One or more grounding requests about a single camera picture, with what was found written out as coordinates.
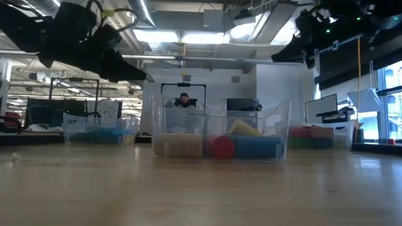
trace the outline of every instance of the table surface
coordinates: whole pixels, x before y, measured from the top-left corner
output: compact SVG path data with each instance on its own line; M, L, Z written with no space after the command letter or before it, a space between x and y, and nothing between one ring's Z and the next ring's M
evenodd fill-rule
M0 225L402 225L402 159L163 161L149 144L0 148Z

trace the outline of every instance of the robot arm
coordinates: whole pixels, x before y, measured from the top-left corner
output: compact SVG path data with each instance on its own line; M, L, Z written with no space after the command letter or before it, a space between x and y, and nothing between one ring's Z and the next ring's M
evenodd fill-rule
M329 10L338 20L330 23L319 9ZM300 35L279 53L272 55L274 62L305 62L315 66L314 57L324 51L365 37L372 42L381 30L396 27L402 21L402 3L398 0L322 0L312 10L304 10L296 19Z
M92 28L96 25L96 15L90 10L92 3L103 11L96 0L89 0L86 8L63 2L53 19L31 8L0 0L0 30L20 50L37 53L39 61L48 68L57 60L97 73L111 82L144 80L146 74L125 62L114 49L122 39L119 34L121 30L103 25L103 18L99 28L92 34ZM32 11L38 17L29 17L17 8Z

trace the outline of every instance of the transparent storage container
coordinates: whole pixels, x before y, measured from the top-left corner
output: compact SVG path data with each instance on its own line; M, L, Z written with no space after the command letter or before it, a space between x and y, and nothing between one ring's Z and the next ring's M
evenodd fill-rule
M79 143L134 143L138 132L138 119L102 119L63 115L65 142Z
M352 147L353 125L353 121L291 125L289 148L349 150Z
M290 102L255 112L179 109L165 96L151 103L159 158L285 159Z

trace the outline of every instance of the blue foam cylinder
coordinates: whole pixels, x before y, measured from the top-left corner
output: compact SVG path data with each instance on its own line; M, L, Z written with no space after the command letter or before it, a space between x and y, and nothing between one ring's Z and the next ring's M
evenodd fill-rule
M279 137L233 136L234 157L241 159L277 158L277 145L281 144Z

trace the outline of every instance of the white wall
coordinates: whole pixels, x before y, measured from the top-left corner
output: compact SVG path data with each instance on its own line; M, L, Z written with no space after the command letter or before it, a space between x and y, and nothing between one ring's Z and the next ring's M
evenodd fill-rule
M257 98L263 108L291 101L291 119L301 122L304 103L313 97L313 71L305 65L257 65Z
M332 94L337 94L338 101L344 100L347 98L348 92L357 92L358 81L358 78L353 78L338 85L334 85L333 87L323 89L321 90L321 96L326 97ZM378 88L377 73L374 73L374 75L371 77L371 83L374 89ZM360 90L368 89L370 87L370 75L363 75L361 77Z
M160 94L161 83L182 82L181 69L150 68L148 73L156 83L144 83L141 132L151 132L150 96ZM185 73L192 76L191 83L207 84L207 109L222 109L227 98L257 98L265 109L289 100L291 119L303 121L304 103L314 97L313 72L305 65L256 65L249 74L204 69L186 69ZM240 76L240 83L231 83L232 75Z
M247 90L250 99L257 98L257 66L254 66L249 72L249 88Z
M164 71L160 68L149 68L147 72L155 79L155 83L144 83L143 113L141 115L141 133L151 132L150 101L151 95L161 93L162 83L178 83L182 80L182 69L170 69ZM192 84L207 85L207 109L222 109L226 105L227 98L253 98L250 94L249 75L243 74L242 70L215 69L204 70L201 68L185 69L187 75L192 76ZM239 76L240 83L231 83L232 76ZM203 95L200 87L189 88L187 91L190 97L198 98ZM183 89L177 87L164 87L164 93L179 97Z

